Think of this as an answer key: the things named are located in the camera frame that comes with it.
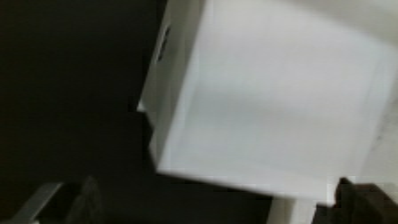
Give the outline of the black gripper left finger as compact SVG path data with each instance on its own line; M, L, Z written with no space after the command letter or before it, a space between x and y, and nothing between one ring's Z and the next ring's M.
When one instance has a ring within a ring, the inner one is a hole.
M37 188L7 224L103 224L97 181L48 182Z

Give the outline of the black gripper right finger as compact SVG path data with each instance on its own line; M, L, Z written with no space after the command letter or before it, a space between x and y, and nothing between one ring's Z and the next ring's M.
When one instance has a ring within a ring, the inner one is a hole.
M398 204L374 184L339 179L332 224L398 224Z

